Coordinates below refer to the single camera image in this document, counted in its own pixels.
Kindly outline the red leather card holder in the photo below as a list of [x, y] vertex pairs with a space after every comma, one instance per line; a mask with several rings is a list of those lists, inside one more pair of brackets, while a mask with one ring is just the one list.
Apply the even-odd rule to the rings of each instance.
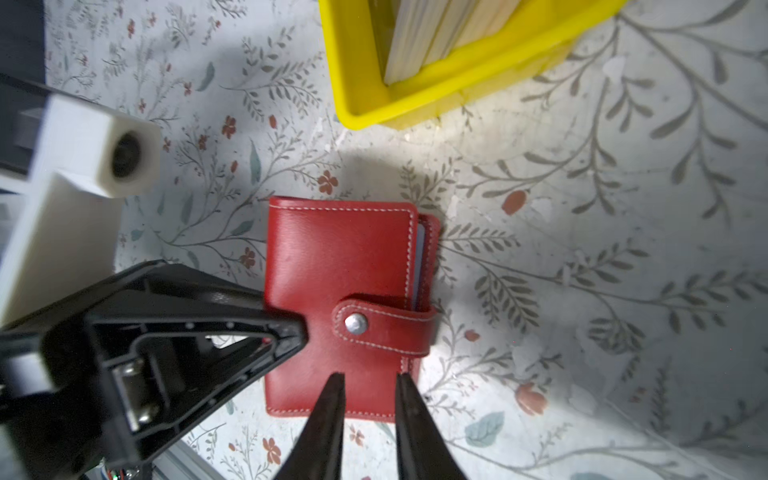
[[301, 315], [308, 331], [307, 345], [266, 377], [270, 415], [308, 416], [341, 373], [348, 417], [394, 419], [396, 378], [417, 375], [436, 334], [440, 230], [410, 203], [270, 200], [265, 302]]

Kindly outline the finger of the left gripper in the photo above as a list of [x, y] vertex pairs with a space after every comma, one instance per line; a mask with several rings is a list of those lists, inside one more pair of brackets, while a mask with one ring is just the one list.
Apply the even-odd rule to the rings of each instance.
[[1, 330], [1, 475], [142, 467], [307, 343], [260, 292], [146, 262]]

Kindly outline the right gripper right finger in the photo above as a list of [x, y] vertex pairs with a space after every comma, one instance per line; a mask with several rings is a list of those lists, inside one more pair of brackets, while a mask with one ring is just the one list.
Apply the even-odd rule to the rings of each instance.
[[395, 383], [395, 430], [400, 479], [467, 479], [407, 373]]

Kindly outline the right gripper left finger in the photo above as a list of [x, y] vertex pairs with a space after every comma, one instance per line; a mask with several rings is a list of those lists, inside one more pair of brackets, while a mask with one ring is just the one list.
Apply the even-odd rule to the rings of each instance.
[[333, 373], [274, 479], [339, 480], [345, 411], [345, 376]]

